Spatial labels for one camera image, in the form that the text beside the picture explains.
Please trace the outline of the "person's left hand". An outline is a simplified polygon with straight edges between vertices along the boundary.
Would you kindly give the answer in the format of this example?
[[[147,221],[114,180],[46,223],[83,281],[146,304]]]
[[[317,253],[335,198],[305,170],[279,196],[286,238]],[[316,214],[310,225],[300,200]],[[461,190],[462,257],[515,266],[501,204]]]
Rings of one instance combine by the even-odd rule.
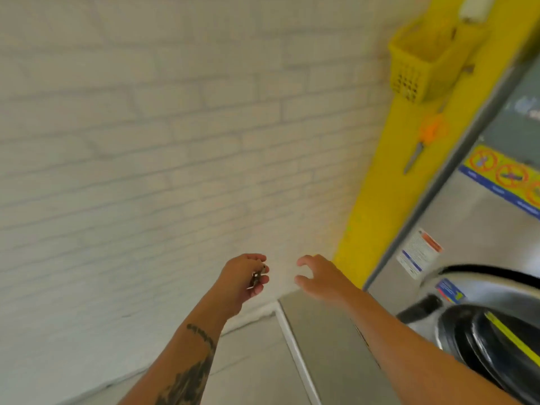
[[[228,320],[239,314],[245,302],[258,296],[264,290],[264,286],[269,282],[268,266],[260,284],[252,289],[247,288],[253,272],[261,269],[262,267],[247,267],[241,261],[241,255],[230,259],[224,265],[210,294],[225,319]]]

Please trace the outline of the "person's right hand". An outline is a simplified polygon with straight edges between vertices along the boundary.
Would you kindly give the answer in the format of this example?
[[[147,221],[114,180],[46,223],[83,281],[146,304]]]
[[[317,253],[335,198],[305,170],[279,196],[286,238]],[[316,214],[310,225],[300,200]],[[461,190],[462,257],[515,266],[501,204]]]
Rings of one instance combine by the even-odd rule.
[[[334,263],[319,254],[304,255],[297,260],[296,265],[310,269],[315,290],[304,292],[317,300],[345,309],[362,295],[362,291]]]

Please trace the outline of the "small dark metal object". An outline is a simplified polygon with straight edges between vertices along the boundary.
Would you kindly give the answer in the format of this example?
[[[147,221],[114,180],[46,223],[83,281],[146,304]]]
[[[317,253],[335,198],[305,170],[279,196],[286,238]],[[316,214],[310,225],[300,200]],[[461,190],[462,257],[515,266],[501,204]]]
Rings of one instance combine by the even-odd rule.
[[[261,270],[253,272],[251,281],[250,281],[250,283],[249,283],[249,285],[247,287],[248,289],[252,289],[255,286],[257,286],[258,284],[260,284],[262,276],[264,274],[266,274],[266,268],[267,268],[267,266],[265,264],[263,264]]]

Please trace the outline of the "person's left forearm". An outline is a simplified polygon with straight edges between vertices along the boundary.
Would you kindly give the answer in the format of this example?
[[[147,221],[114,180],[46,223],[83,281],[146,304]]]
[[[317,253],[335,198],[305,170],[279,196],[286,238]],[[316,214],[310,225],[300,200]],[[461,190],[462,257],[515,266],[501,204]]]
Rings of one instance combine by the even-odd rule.
[[[200,405],[222,330],[241,302],[211,288],[118,405]]]

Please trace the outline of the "person's right forearm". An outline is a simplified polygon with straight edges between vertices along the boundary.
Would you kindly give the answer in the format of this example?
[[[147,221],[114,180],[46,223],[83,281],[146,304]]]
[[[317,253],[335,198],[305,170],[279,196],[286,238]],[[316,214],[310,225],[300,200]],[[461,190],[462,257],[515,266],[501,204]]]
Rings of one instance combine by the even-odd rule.
[[[341,300],[404,405],[521,405],[402,324],[369,294],[352,286]]]

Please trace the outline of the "white instruction label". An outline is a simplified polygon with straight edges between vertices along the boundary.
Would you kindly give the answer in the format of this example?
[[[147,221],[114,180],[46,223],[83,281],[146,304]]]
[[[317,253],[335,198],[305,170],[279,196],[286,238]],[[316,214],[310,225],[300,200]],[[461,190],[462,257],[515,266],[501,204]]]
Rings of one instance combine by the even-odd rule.
[[[413,278],[428,272],[443,247],[427,231],[414,229],[397,253],[396,261]]]

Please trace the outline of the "small blue sticker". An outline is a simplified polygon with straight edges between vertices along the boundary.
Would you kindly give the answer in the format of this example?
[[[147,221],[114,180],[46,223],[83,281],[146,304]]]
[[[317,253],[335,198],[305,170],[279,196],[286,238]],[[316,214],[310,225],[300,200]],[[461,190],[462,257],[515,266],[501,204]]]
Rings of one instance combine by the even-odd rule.
[[[447,278],[442,278],[436,284],[435,289],[443,299],[453,305],[461,304],[467,299],[465,294]]]

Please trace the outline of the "stainless steel washing machine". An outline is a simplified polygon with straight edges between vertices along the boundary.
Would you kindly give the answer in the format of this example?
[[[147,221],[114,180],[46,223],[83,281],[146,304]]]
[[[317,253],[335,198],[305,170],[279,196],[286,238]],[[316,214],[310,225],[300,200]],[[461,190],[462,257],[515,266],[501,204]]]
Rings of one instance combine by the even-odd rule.
[[[540,172],[540,53],[524,68],[459,165],[477,144]],[[494,266],[540,278],[540,221],[459,172],[459,165],[368,287],[392,314],[414,303],[423,280],[449,266]],[[443,251],[427,273],[413,279],[396,256],[417,228],[427,231]]]

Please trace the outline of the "round washing machine door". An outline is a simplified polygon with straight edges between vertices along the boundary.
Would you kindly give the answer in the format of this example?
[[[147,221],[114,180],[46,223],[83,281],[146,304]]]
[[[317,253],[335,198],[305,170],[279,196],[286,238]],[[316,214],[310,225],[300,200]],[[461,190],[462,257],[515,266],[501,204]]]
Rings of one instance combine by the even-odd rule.
[[[453,305],[436,284],[466,296]],[[396,317],[523,405],[540,405],[540,278],[489,265],[452,265],[423,280]]]

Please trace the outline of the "yellow and blue warning sticker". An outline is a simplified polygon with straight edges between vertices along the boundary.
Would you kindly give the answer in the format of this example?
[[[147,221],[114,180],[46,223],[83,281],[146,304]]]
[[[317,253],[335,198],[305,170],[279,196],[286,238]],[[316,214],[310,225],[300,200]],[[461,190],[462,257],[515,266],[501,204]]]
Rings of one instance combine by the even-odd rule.
[[[477,144],[458,171],[540,221],[540,172],[484,144]]]

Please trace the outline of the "yellow plastic basket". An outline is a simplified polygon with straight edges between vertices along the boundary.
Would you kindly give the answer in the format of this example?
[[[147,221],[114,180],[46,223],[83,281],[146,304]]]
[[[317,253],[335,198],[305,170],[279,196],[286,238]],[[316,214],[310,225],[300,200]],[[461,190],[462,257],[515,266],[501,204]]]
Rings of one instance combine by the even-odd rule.
[[[485,24],[425,14],[400,28],[389,42],[390,87],[420,104],[445,94],[487,37]]]

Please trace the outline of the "orange handled scissors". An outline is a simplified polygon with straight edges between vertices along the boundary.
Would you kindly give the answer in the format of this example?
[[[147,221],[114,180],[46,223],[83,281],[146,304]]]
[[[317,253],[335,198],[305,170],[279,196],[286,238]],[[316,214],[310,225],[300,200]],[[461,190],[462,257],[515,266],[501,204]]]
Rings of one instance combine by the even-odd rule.
[[[413,168],[417,159],[422,155],[424,150],[436,140],[444,137],[447,134],[448,129],[448,122],[446,121],[446,118],[442,112],[426,118],[420,127],[420,135],[413,154],[404,167],[404,175],[406,175]]]

